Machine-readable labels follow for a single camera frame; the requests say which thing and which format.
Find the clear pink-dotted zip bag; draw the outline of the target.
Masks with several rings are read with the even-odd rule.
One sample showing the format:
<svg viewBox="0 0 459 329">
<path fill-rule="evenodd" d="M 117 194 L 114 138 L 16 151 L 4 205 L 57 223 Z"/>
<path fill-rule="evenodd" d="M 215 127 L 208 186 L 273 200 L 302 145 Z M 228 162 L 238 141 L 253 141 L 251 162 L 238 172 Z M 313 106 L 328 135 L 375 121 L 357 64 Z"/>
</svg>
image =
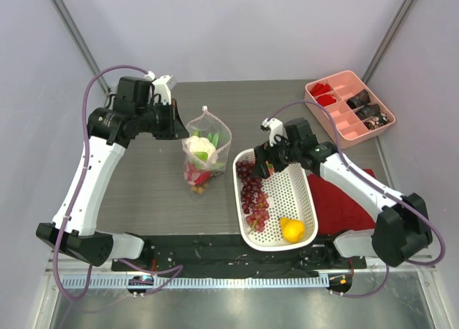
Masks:
<svg viewBox="0 0 459 329">
<path fill-rule="evenodd" d="M 186 124 L 189 137 L 183 139 L 184 180 L 194 197 L 204 194 L 213 178 L 227 168 L 232 132 L 216 115 L 202 106 L 202 113 Z"/>
</svg>

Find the white cauliflower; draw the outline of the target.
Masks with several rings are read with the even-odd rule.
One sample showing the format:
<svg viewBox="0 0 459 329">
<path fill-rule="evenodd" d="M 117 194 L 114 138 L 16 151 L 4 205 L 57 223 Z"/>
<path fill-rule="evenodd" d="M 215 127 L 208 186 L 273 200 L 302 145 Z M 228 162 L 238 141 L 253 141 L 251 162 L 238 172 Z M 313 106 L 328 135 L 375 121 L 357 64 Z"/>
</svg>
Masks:
<svg viewBox="0 0 459 329">
<path fill-rule="evenodd" d="M 205 137 L 192 135 L 184 140 L 185 151 L 205 163 L 216 164 L 218 159 L 217 149 L 214 144 Z"/>
</svg>

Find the pink dragon fruit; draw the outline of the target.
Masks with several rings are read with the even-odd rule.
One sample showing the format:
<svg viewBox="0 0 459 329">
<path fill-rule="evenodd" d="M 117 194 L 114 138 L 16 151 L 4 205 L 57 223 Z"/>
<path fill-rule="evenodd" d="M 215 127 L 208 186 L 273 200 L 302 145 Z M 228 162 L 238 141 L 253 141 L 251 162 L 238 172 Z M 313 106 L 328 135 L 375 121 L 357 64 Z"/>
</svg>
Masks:
<svg viewBox="0 0 459 329">
<path fill-rule="evenodd" d="M 202 136 L 202 132 L 195 130 L 190 136 L 197 135 L 198 137 L 208 138 L 217 149 L 219 142 L 219 133 L 208 133 L 206 136 Z M 183 141 L 184 152 L 186 153 L 186 163 L 184 169 L 184 178 L 190 186 L 204 185 L 208 180 L 213 177 L 214 174 L 222 172 L 225 163 L 217 159 L 216 164 L 205 163 L 200 161 L 197 157 L 194 157 L 190 152 L 185 151 L 184 141 Z"/>
</svg>

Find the yellow-brown longan bunch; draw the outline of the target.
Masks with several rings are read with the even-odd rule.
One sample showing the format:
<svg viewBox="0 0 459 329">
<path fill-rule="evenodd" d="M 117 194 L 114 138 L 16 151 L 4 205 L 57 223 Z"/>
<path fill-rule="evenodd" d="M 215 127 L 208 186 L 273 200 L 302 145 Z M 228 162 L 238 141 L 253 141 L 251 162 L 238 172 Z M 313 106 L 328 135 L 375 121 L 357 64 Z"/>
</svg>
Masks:
<svg viewBox="0 0 459 329">
<path fill-rule="evenodd" d="M 196 194 L 200 194 L 202 195 L 205 191 L 207 190 L 207 185 L 204 184 L 204 185 L 198 185 L 198 186 L 192 186 L 191 187 L 191 191 L 196 193 Z"/>
</svg>

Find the orange peach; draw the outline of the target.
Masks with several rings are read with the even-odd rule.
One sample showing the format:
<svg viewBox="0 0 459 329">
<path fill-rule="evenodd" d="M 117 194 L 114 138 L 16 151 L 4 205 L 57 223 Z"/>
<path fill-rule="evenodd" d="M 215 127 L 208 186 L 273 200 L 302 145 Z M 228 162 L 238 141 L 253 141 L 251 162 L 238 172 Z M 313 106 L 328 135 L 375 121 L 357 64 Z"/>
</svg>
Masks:
<svg viewBox="0 0 459 329">
<path fill-rule="evenodd" d="M 267 167 L 268 167 L 268 171 L 269 171 L 270 174 L 273 174 L 273 173 L 275 172 L 275 169 L 274 169 L 274 167 L 273 167 L 272 164 L 269 164 L 269 163 L 268 163 L 268 164 L 267 164 Z"/>
</svg>

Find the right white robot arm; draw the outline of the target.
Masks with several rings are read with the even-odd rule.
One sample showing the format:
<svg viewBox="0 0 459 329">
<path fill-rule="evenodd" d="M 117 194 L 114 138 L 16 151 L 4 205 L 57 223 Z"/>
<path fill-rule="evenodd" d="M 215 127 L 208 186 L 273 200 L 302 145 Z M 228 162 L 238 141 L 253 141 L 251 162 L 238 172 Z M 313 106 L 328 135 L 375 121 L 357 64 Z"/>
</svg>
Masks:
<svg viewBox="0 0 459 329">
<path fill-rule="evenodd" d="M 385 186 L 363 172 L 331 142 L 319 143 L 308 121 L 287 123 L 271 118 L 262 122 L 268 141 L 254 149 L 253 173 L 269 178 L 272 173 L 299 165 L 333 184 L 354 200 L 373 219 L 375 227 L 346 230 L 324 249 L 327 265 L 342 267 L 350 257 L 377 257 L 390 267 L 410 262 L 432 243 L 424 200 Z"/>
</svg>

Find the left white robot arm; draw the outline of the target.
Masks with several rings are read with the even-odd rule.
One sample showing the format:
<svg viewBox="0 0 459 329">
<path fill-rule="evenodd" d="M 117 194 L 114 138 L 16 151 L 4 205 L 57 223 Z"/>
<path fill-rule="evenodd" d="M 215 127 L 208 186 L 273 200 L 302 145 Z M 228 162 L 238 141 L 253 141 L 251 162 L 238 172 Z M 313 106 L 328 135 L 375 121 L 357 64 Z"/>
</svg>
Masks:
<svg viewBox="0 0 459 329">
<path fill-rule="evenodd" d="M 171 90 L 170 75 L 122 77 L 111 108 L 98 108 L 87 119 L 89 142 L 65 200 L 36 236 L 51 248 L 94 267 L 109 259 L 127 259 L 138 271 L 147 270 L 153 254 L 135 234 L 110 234 L 96 229 L 100 205 L 110 178 L 129 143 L 141 133 L 157 140 L 180 140 L 189 133 L 182 123 Z"/>
</svg>

